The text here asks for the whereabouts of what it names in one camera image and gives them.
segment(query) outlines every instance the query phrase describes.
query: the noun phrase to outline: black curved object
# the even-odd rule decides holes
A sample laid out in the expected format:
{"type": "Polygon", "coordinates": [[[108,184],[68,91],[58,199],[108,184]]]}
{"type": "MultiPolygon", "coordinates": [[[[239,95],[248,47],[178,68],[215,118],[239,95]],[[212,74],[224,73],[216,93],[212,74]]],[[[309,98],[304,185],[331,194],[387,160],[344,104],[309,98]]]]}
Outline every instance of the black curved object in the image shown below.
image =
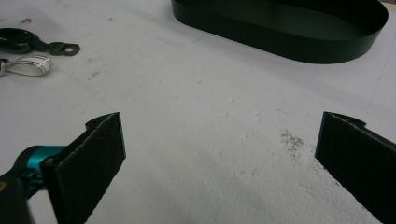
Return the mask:
{"type": "Polygon", "coordinates": [[[388,20],[376,0],[172,0],[184,24],[305,63],[366,53],[388,20]]]}

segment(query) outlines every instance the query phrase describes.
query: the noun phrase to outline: black object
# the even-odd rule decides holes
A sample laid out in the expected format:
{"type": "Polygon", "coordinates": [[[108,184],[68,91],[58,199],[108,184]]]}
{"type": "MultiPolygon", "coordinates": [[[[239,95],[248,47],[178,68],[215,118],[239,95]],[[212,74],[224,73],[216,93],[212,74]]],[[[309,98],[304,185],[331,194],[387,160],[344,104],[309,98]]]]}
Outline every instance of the black object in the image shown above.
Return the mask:
{"type": "Polygon", "coordinates": [[[33,224],[27,199],[43,188],[58,223],[86,222],[125,159],[119,113],[93,119],[86,127],[69,146],[55,147],[62,149],[57,154],[50,147],[25,149],[0,176],[1,224],[33,224]]]}
{"type": "Polygon", "coordinates": [[[52,55],[74,56],[79,52],[80,47],[77,44],[62,42],[46,44],[37,35],[26,30],[0,29],[0,50],[10,53],[28,53],[33,49],[45,51],[52,55]]]}
{"type": "Polygon", "coordinates": [[[342,63],[373,45],[388,20],[376,0],[172,0],[195,28],[306,63],[342,63]]]}
{"type": "Polygon", "coordinates": [[[396,223],[396,145],[365,123],[325,112],[315,157],[383,223],[396,223]]]}

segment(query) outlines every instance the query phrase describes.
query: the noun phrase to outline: white surface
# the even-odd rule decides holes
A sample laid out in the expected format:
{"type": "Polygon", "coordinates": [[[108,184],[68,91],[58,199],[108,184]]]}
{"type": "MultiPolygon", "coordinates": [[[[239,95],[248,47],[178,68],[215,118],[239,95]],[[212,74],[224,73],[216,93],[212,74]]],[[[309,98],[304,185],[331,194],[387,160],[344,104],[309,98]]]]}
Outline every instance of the white surface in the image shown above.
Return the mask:
{"type": "MultiPolygon", "coordinates": [[[[394,12],[367,54],[317,65],[185,26],[169,0],[15,0],[0,11],[0,27],[81,45],[50,56],[43,77],[0,78],[0,174],[23,149],[67,145],[120,111],[127,160],[88,223],[378,223],[314,151],[323,111],[396,141],[394,12]]],[[[47,192],[30,205],[37,223],[55,223],[47,192]]]]}

